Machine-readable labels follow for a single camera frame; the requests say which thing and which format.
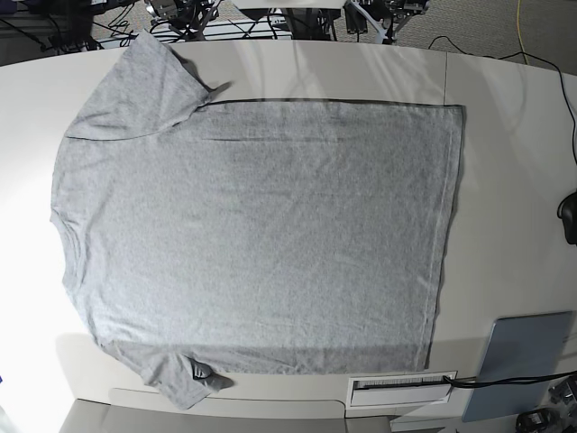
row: yellow cable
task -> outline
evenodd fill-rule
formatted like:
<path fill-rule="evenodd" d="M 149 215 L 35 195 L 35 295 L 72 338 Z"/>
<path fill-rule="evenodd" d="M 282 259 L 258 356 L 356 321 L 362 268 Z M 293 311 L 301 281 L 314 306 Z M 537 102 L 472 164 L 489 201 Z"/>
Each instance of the yellow cable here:
<path fill-rule="evenodd" d="M 521 50 L 523 51 L 523 58 L 525 59 L 525 64 L 529 64 L 529 60 L 525 55 L 525 47 L 523 46 L 523 40 L 521 39 L 521 26 L 519 25 L 519 16 L 521 15 L 521 0 L 517 0 L 517 36 L 519 38 L 519 45 L 521 45 Z"/>

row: gray floor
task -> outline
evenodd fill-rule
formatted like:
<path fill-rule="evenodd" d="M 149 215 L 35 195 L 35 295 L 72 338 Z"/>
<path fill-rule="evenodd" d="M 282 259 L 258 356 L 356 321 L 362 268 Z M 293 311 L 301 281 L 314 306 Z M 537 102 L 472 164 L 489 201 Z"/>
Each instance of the gray floor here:
<path fill-rule="evenodd" d="M 219 7 L 221 20 L 244 18 L 231 0 Z M 97 17 L 109 23 L 118 10 Z M 129 29 L 150 28 L 151 17 L 139 0 L 127 16 Z M 556 63 L 563 72 L 577 75 L 577 0 L 522 0 L 521 35 L 527 52 Z M 339 41 L 356 41 L 346 34 L 344 18 L 335 22 Z M 105 37 L 107 30 L 95 28 L 94 35 Z M 449 36 L 461 49 L 477 55 L 505 56 L 519 51 L 517 40 L 517 0 L 431 0 L 428 12 L 414 18 L 398 36 L 398 45 L 427 48 L 434 37 Z M 361 42 L 372 42 L 373 33 L 361 36 Z M 434 49 L 456 52 L 447 41 L 440 40 Z M 522 62 L 522 57 L 513 61 Z M 538 60 L 531 64 L 547 67 Z"/>

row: black mouse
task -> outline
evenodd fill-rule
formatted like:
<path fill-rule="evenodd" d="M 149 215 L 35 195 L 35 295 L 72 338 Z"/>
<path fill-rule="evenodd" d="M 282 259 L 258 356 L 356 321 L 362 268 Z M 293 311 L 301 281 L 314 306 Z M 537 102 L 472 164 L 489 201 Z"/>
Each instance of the black mouse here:
<path fill-rule="evenodd" d="M 557 216 L 563 221 L 565 239 L 571 245 L 577 244 L 577 192 L 565 197 L 557 208 Z"/>

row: white table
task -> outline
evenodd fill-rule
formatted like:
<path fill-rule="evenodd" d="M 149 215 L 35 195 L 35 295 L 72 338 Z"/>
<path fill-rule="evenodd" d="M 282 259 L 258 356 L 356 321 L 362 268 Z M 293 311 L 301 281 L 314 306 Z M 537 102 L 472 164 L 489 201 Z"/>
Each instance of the white table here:
<path fill-rule="evenodd" d="M 565 243 L 555 214 L 577 187 L 571 117 L 555 72 L 365 44 L 212 41 L 174 48 L 208 86 L 230 83 L 217 100 L 329 97 L 466 106 L 463 180 L 431 371 L 474 375 L 496 318 L 577 309 L 577 249 Z M 23 432 L 58 431 L 75 398 L 110 402 L 113 389 L 153 391 L 92 345 L 60 283 L 62 248 L 49 222 L 61 136 L 122 52 L 0 68 L 0 406 Z M 577 101 L 577 78 L 565 80 Z M 568 342 L 559 371 L 577 368 L 576 344 Z M 231 377 L 236 385 L 215 398 L 342 401 L 347 386 L 345 375 Z M 454 392 L 445 405 L 347 416 L 402 415 L 393 428 L 408 429 L 459 417 L 467 396 Z"/>

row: t-shirt sleeve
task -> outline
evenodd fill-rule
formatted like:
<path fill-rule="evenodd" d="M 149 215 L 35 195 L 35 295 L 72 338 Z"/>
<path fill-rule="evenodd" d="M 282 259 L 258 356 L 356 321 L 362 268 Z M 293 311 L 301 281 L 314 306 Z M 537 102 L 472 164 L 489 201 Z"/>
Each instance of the t-shirt sleeve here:
<path fill-rule="evenodd" d="M 141 32 L 84 104 L 66 136 L 122 140 L 154 134 L 188 119 L 209 98 L 169 48 Z"/>
<path fill-rule="evenodd" d="M 227 386 L 226 379 L 214 373 L 208 365 L 175 350 L 117 341 L 102 348 L 138 373 L 145 385 L 158 389 L 181 410 Z"/>

